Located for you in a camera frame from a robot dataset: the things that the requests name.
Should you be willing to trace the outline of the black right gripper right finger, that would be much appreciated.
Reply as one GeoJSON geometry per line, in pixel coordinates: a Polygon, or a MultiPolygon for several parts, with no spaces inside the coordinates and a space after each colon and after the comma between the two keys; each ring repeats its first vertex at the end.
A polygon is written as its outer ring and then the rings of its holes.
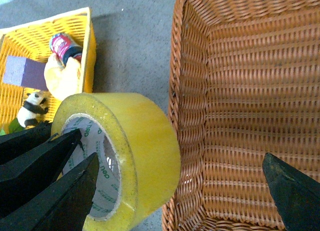
{"type": "Polygon", "coordinates": [[[269,152],[262,170],[285,229],[318,231],[320,183],[269,152]]]}

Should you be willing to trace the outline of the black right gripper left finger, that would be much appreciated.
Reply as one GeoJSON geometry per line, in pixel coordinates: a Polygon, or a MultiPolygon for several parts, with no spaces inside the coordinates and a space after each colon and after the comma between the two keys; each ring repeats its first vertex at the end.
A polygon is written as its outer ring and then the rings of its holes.
{"type": "Polygon", "coordinates": [[[79,129],[52,134],[52,125],[0,137],[0,228],[3,231],[81,231],[93,205],[99,162],[93,153],[63,174],[79,129]]]}

